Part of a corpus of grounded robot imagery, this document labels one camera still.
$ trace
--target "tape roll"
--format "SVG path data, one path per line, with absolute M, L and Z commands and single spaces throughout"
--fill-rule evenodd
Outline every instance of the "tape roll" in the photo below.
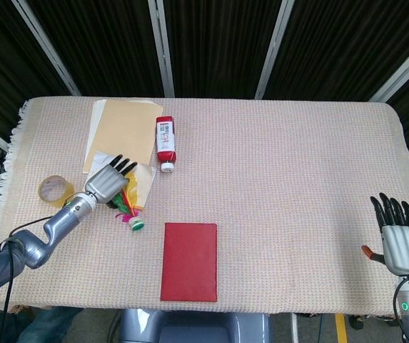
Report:
M 58 175 L 46 178 L 38 188 L 38 195 L 41 200 L 59 209 L 63 207 L 64 202 L 73 194 L 73 184 Z

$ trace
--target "red bottle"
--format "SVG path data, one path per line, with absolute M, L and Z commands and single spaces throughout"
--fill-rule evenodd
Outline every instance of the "red bottle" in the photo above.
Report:
M 156 119 L 156 148 L 161 171 L 171 173 L 176 162 L 176 147 L 174 144 L 174 120 L 172 116 L 159 116 Z

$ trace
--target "white bottle cap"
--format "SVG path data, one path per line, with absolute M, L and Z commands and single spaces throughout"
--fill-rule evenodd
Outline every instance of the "white bottle cap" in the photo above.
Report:
M 165 162 L 161 164 L 161 171 L 163 173 L 171 173 L 174 170 L 174 163 Z

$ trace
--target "bottle label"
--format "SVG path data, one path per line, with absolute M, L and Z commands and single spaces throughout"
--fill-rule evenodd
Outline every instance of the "bottle label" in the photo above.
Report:
M 172 121 L 156 123 L 156 147 L 158 152 L 175 151 Z

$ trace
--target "yellow stripe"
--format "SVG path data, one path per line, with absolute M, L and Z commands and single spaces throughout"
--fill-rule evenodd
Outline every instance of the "yellow stripe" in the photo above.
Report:
M 336 313 L 335 330 L 338 333 L 338 343 L 347 343 L 347 332 L 345 332 L 345 318 L 342 313 Z

